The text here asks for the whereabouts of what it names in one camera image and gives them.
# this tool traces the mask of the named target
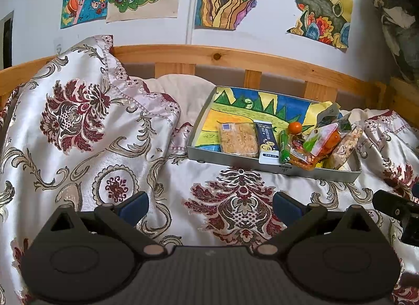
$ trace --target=barcode label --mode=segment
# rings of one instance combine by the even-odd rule
[[[302,154],[300,152],[298,152],[297,150],[295,150],[294,148],[291,148],[290,153],[293,154],[295,157],[297,157],[298,159],[301,159],[302,161],[307,162],[307,156],[305,154]]]

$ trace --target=box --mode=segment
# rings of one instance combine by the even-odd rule
[[[315,125],[314,117],[318,113],[317,110],[321,111],[328,105],[284,94],[217,86],[208,96],[189,136],[188,158],[204,163],[274,174],[353,183],[361,173],[361,164],[356,150],[345,163],[343,168],[346,170],[315,168],[307,171],[291,164],[263,165],[259,163],[257,158],[217,152],[217,145],[211,144],[218,140],[218,134],[213,131],[215,129],[214,120],[225,123],[231,122],[229,117],[232,117],[234,122],[245,121],[245,119],[248,119],[248,121],[251,121],[250,119],[272,121],[273,126],[278,127],[278,134],[291,121],[300,121],[303,124],[303,131],[310,131],[309,127]]]

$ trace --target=blue gripper pad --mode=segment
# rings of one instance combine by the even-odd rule
[[[275,193],[272,199],[275,216],[286,226],[292,225],[304,215],[305,206],[283,192]]]
[[[134,227],[147,214],[148,205],[147,193],[139,192],[115,208],[118,216]]]

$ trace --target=dark doorway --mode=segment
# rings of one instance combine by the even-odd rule
[[[10,18],[4,22],[3,29],[3,68],[12,66],[12,22]]]

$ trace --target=white label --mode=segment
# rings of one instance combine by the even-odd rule
[[[339,150],[337,151],[337,154],[344,155],[346,153],[346,149],[344,145],[341,145]]]
[[[293,154],[295,157],[297,157],[298,159],[301,159],[302,161],[307,162],[307,156],[305,154],[302,154],[300,152],[298,152],[297,150],[295,150],[294,148],[291,148],[290,153]]]

